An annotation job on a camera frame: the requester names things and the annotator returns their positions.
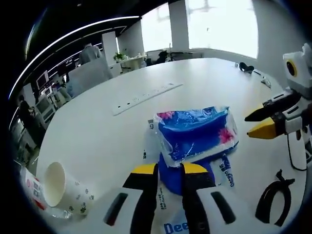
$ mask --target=paper cup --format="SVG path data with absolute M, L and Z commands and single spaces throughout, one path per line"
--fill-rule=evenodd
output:
M 47 168 L 43 180 L 43 196 L 50 207 L 86 215 L 94 201 L 93 193 L 70 174 L 59 162 Z

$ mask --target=cable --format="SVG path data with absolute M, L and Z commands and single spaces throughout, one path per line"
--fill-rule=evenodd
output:
M 257 205 L 255 216 L 260 221 L 264 223 L 269 223 L 270 211 L 271 211 L 271 206 L 272 206 L 274 196 L 278 191 L 281 191 L 284 195 L 285 205 L 284 205 L 284 209 L 280 218 L 275 223 L 275 225 L 281 227 L 291 207 L 292 196 L 291 196 L 291 191 L 288 186 L 294 183 L 294 179 L 285 180 L 282 176 L 282 170 L 279 170 L 279 172 L 276 174 L 276 177 L 280 181 L 273 182 L 265 189 Z
M 297 171 L 301 171 L 301 172 L 306 171 L 308 167 L 306 167 L 305 169 L 300 169 L 300 168 L 295 167 L 294 164 L 293 164 L 293 159 L 292 159 L 292 154 L 291 154 L 291 148 L 290 148 L 290 145 L 289 145 L 289 135 L 288 134 L 287 134 L 287 146 L 288 146 L 289 160 L 291 161 L 292 168 L 294 168 Z

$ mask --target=monitor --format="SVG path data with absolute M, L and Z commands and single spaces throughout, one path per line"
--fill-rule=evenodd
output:
M 48 72 L 45 71 L 36 81 L 38 90 L 40 90 L 48 81 L 49 81 Z
M 44 91 L 44 94 L 48 97 L 50 95 L 50 93 L 52 93 L 52 87 L 49 87 L 47 88 L 45 91 Z

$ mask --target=round table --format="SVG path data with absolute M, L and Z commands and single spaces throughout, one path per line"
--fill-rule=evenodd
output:
M 260 76 L 241 72 L 233 62 L 196 58 L 145 67 L 97 85 L 56 112 L 41 146 L 37 177 L 42 180 L 48 165 L 59 161 L 76 179 L 102 195 L 122 186 L 131 170 L 143 163 L 147 120 L 155 113 L 226 105 L 239 135 L 237 150 L 229 156 L 236 193 L 255 213 L 261 194 L 282 169 L 284 178 L 295 178 L 289 186 L 292 205 L 285 225 L 300 208 L 306 172 L 291 167 L 286 136 L 262 140 L 246 134 L 257 123 L 245 122 L 245 116 L 282 91 L 266 76 L 272 89 L 260 83 Z M 169 82 L 183 85 L 113 116 L 118 100 Z M 294 165 L 305 168 L 304 142 L 296 140 L 295 134 L 290 134 L 290 148 Z M 278 193 L 272 205 L 272 222 L 279 218 L 283 206 L 283 195 Z

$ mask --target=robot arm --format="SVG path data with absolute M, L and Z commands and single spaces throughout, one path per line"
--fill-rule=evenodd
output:
M 279 227 L 258 220 L 247 204 L 223 187 L 215 187 L 199 165 L 182 165 L 182 204 L 190 234 L 276 234 Z M 150 234 L 156 208 L 157 164 L 135 168 L 122 188 L 105 194 L 87 217 L 63 234 Z
M 245 118 L 262 121 L 247 133 L 249 137 L 273 139 L 311 123 L 308 106 L 312 103 L 312 50 L 307 43 L 302 50 L 283 56 L 289 87 Z

